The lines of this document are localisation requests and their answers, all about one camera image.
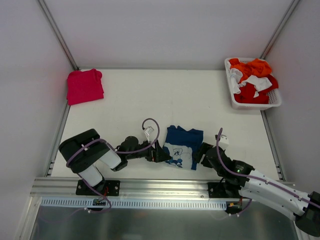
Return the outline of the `navy blue t-shirt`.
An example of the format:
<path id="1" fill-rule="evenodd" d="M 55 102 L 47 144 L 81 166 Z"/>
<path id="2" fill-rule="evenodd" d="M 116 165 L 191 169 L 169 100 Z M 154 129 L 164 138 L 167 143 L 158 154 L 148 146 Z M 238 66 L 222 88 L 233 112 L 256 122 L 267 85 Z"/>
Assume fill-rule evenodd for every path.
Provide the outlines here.
<path id="1" fill-rule="evenodd" d="M 204 131 L 198 129 L 185 130 L 181 126 L 167 127 L 163 150 L 170 155 L 165 163 L 170 167 L 195 171 L 197 162 L 194 155 L 204 140 Z"/>

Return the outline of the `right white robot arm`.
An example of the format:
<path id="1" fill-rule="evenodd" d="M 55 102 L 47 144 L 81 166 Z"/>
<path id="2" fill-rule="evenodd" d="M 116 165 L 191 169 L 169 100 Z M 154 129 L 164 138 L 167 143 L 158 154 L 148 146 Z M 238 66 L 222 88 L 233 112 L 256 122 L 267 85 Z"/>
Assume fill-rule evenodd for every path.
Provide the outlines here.
<path id="1" fill-rule="evenodd" d="M 209 197 L 252 199 L 282 213 L 304 233 L 319 237 L 318 192 L 306 193 L 277 182 L 243 161 L 230 159 L 223 148 L 205 142 L 193 157 L 222 178 L 219 183 L 208 183 Z"/>

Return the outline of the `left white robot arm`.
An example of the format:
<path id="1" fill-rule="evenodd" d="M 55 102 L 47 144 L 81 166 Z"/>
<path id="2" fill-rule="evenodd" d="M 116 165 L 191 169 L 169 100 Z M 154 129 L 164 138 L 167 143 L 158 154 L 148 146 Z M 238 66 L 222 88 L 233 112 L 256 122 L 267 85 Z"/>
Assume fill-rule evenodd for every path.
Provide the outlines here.
<path id="1" fill-rule="evenodd" d="M 150 145 L 147 140 L 140 144 L 135 136 L 128 136 L 116 149 L 112 149 L 93 128 L 63 141 L 58 150 L 66 161 L 66 167 L 81 177 L 77 195 L 107 194 L 112 190 L 111 184 L 107 183 L 96 167 L 98 161 L 118 172 L 131 159 L 143 158 L 153 163 L 171 159 L 158 141 L 154 145 Z"/>

